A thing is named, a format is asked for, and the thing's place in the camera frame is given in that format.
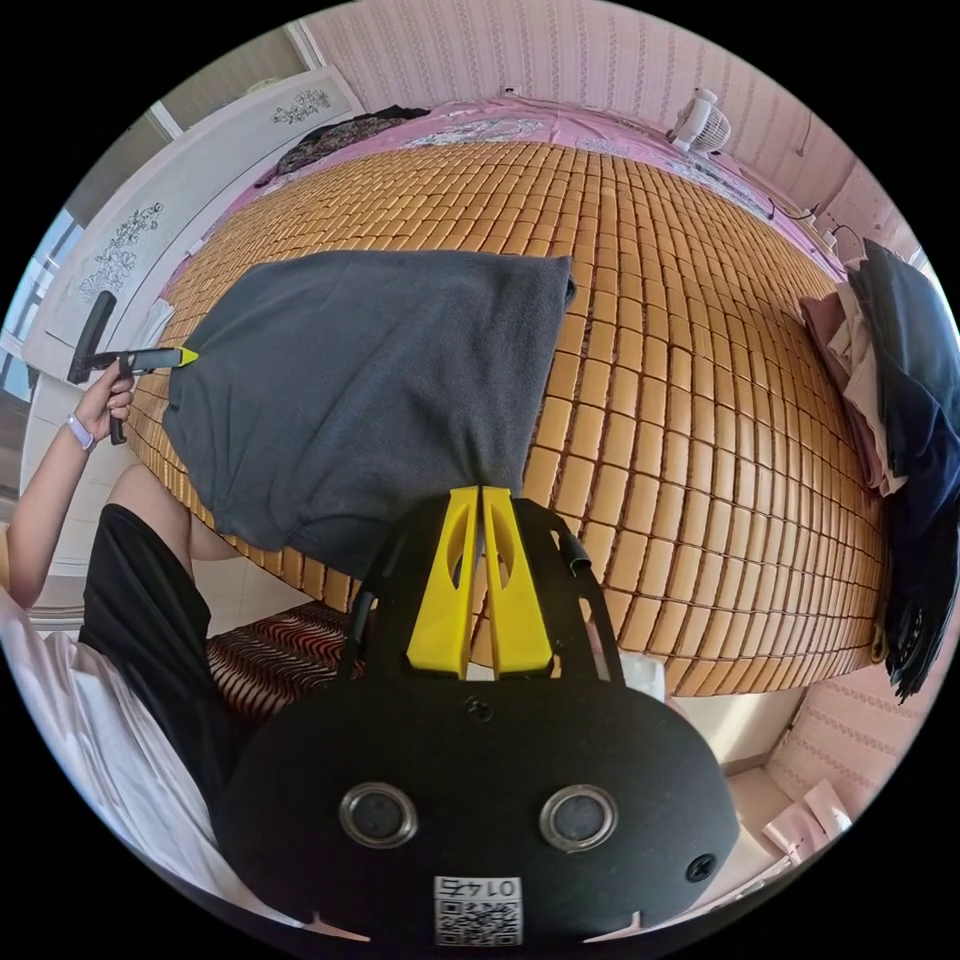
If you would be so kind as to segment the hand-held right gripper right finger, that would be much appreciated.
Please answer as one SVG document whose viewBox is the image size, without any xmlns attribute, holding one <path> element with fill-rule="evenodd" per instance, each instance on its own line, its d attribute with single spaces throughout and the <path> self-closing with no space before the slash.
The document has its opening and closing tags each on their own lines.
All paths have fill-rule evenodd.
<svg viewBox="0 0 960 960">
<path fill-rule="evenodd" d="M 514 500 L 505 488 L 481 488 L 488 621 L 497 677 L 549 677 L 548 637 Z"/>
</svg>

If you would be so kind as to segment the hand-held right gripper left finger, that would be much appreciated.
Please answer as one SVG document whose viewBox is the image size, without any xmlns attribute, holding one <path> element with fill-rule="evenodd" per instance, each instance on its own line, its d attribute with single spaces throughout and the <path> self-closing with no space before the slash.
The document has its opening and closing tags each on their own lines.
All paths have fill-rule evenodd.
<svg viewBox="0 0 960 960">
<path fill-rule="evenodd" d="M 478 563 L 479 500 L 477 487 L 463 487 L 451 490 L 443 505 L 407 646 L 408 662 L 417 671 L 466 678 Z"/>
</svg>

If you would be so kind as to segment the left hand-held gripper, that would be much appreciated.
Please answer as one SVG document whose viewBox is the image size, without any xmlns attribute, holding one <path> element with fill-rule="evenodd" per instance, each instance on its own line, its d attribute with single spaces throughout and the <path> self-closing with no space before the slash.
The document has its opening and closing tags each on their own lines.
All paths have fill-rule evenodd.
<svg viewBox="0 0 960 960">
<path fill-rule="evenodd" d="M 122 379 L 130 379 L 158 370 L 186 367 L 198 359 L 198 354 L 186 347 L 150 348 L 136 351 L 116 351 L 107 354 L 107 366 L 116 364 Z"/>
</svg>

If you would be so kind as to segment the person's left hand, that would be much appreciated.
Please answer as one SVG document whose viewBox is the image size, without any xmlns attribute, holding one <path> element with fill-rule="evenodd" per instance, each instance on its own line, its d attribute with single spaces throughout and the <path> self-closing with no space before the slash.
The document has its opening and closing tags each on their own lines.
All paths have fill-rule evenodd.
<svg viewBox="0 0 960 960">
<path fill-rule="evenodd" d="M 108 438 L 114 424 L 126 420 L 133 388 L 134 378 L 126 365 L 126 356 L 120 355 L 86 390 L 67 421 L 85 451 Z"/>
</svg>

